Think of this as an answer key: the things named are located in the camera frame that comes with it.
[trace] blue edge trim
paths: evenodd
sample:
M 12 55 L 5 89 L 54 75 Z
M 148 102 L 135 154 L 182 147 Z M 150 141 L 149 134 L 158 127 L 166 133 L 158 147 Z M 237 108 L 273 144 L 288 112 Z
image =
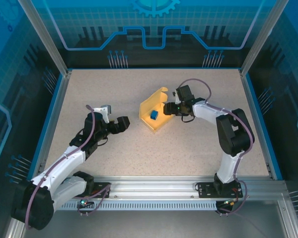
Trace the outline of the blue edge trim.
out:
M 55 90 L 54 90 L 54 94 L 53 94 L 50 106 L 49 106 L 48 113 L 46 115 L 46 118 L 45 118 L 45 121 L 44 121 L 44 124 L 43 124 L 41 135 L 40 135 L 40 138 L 39 138 L 39 141 L 38 141 L 38 145 L 36 146 L 36 149 L 35 149 L 35 152 L 34 152 L 33 160 L 32 160 L 31 167 L 30 167 L 28 177 L 27 177 L 28 180 L 31 180 L 33 178 L 34 170 L 35 170 L 36 164 L 37 164 L 38 159 L 39 159 L 39 154 L 40 154 L 40 151 L 41 151 L 41 148 L 42 148 L 42 144 L 43 144 L 43 140 L 44 140 L 44 137 L 45 137 L 45 134 L 46 134 L 46 130 L 47 130 L 48 124 L 50 123 L 50 120 L 51 120 L 52 110 L 54 108 L 56 97 L 59 93 L 62 78 L 63 78 L 63 75 L 60 74 L 58 82 L 57 82 Z
M 273 145 L 272 145 L 272 142 L 269 138 L 268 131 L 267 131 L 267 128 L 266 128 L 266 125 L 265 125 L 265 122 L 264 122 L 264 118 L 263 118 L 262 112 L 260 111 L 260 107 L 259 107 L 259 104 L 258 104 L 258 101 L 257 101 L 255 90 L 254 90 L 253 84 L 250 80 L 250 77 L 249 77 L 248 73 L 246 74 L 246 80 L 247 80 L 247 83 L 248 83 L 248 86 L 249 86 L 250 93 L 252 95 L 252 99 L 253 99 L 254 104 L 255 104 L 255 108 L 256 108 L 256 112 L 258 114 L 260 126 L 262 127 L 263 132 L 264 132 L 264 137 L 265 137 L 265 140 L 266 140 L 266 143 L 267 143 L 268 151 L 269 151 L 270 157 L 272 159 L 273 168 L 271 168 L 271 169 L 273 169 L 275 171 L 277 180 L 283 180 L 282 173 L 280 172 L 278 162 L 277 162 L 277 158 L 276 158 L 276 155 L 275 155 L 275 152 L 274 152 L 274 149 L 273 149 Z
M 54 107 L 54 104 L 55 104 L 55 101 L 56 101 L 56 96 L 57 96 L 57 94 L 59 92 L 59 89 L 60 89 L 62 78 L 63 78 L 63 76 L 60 74 L 60 77 L 58 79 L 58 83 L 57 83 L 56 88 L 55 88 L 54 95 L 53 95 L 52 100 L 51 100 L 51 104 L 50 104 L 48 113 L 46 115 L 46 119 L 45 119 L 45 122 L 44 122 L 44 125 L 43 125 L 43 128 L 42 128 L 42 132 L 41 132 L 41 135 L 40 135 L 40 138 L 39 138 L 39 141 L 38 141 L 38 145 L 37 145 L 35 153 L 34 153 L 31 168 L 30 168 L 30 171 L 29 171 L 29 174 L 28 174 L 28 177 L 27 177 L 28 180 L 32 179 L 32 177 L 33 177 L 34 170 L 35 170 L 35 167 L 36 167 L 36 163 L 38 161 L 39 153 L 40 153 L 40 150 L 41 150 L 41 147 L 42 147 L 42 143 L 43 143 L 43 140 L 44 140 L 44 137 L 45 137 L 45 134 L 46 134 L 46 130 L 47 130 L 48 124 L 49 124 L 50 119 L 51 119 L 51 114 L 52 114 L 52 110 L 53 110 L 53 107 Z M 280 172 L 280 168 L 278 166 L 277 158 L 276 158 L 273 146 L 272 146 L 272 142 L 269 138 L 268 131 L 267 131 L 267 128 L 266 128 L 266 125 L 265 125 L 265 122 L 264 122 L 264 118 L 263 118 L 263 115 L 260 111 L 258 102 L 256 100 L 256 95 L 255 95 L 255 91 L 254 91 L 254 88 L 253 88 L 253 84 L 250 80 L 250 77 L 249 77 L 248 73 L 246 75 L 246 80 L 247 80 L 247 83 L 249 85 L 250 93 L 252 95 L 252 99 L 253 99 L 254 104 L 255 104 L 255 109 L 256 109 L 256 112 L 258 114 L 259 123 L 260 123 L 260 125 L 263 129 L 264 137 L 265 137 L 267 147 L 268 147 L 268 151 L 269 151 L 269 154 L 271 156 L 272 163 L 273 163 L 273 168 L 271 168 L 271 169 L 275 170 L 277 180 L 283 180 L 282 174 Z

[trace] speckled tabletop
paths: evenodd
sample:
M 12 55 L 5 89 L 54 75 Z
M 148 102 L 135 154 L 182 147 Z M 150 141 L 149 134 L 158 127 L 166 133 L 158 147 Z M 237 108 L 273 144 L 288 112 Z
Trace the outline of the speckled tabletop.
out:
M 255 144 L 241 161 L 238 175 L 268 175 L 263 153 L 237 69 L 88 69 L 73 70 L 54 133 L 46 167 L 55 162 L 83 128 L 85 105 L 110 104 L 110 119 L 128 116 L 130 127 L 109 135 L 75 171 L 94 176 L 210 176 L 220 167 L 222 150 L 216 126 L 202 119 L 191 123 L 174 117 L 157 133 L 139 120 L 139 106 L 159 88 L 172 91 L 187 78 L 200 78 L 212 89 L 209 102 L 228 109 L 241 108 L 255 134 Z M 189 82 L 195 97 L 206 98 L 207 88 Z

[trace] enclosure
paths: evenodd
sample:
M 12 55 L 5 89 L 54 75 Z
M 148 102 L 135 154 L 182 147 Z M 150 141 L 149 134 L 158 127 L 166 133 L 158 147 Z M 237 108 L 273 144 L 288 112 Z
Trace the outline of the enclosure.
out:
M 142 102 L 163 87 L 174 101 L 189 78 L 254 133 L 236 216 L 196 190 L 221 164 L 217 126 L 140 120 Z M 10 215 L 15 188 L 64 154 L 86 104 L 130 121 L 74 170 L 111 183 L 109 197 L 89 217 L 71 199 L 27 230 Z M 0 0 L 0 237 L 78 236 L 298 238 L 298 0 Z

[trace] blue cube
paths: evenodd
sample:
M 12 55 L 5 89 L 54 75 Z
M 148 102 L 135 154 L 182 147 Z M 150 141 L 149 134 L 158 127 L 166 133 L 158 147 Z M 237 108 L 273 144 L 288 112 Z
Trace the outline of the blue cube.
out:
M 151 112 L 150 118 L 153 119 L 153 120 L 156 120 L 157 117 L 158 117 L 158 112 L 155 111 L 155 110 L 153 110 L 153 111 Z

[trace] yellow box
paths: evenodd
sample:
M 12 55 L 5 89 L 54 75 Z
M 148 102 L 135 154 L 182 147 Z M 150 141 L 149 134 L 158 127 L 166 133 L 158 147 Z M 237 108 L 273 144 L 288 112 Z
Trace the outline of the yellow box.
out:
M 153 132 L 156 132 L 174 116 L 167 116 L 163 114 L 163 106 L 168 99 L 168 96 L 164 92 L 167 91 L 167 88 L 162 87 L 140 104 L 139 119 L 142 120 Z M 158 112 L 156 120 L 150 118 L 150 114 L 153 110 Z

